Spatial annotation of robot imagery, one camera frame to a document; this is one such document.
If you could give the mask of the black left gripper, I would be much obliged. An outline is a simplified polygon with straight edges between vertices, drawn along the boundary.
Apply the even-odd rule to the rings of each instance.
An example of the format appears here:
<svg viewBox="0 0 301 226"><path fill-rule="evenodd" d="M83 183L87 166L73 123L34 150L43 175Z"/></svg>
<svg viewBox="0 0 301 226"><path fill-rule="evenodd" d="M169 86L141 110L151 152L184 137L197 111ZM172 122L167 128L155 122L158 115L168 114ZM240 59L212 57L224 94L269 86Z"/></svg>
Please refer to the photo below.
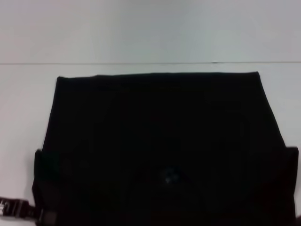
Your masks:
<svg viewBox="0 0 301 226"><path fill-rule="evenodd" d="M0 199L1 217L26 217L29 202L22 199ZM30 209L27 217L38 224L56 224L57 213L44 209Z"/></svg>

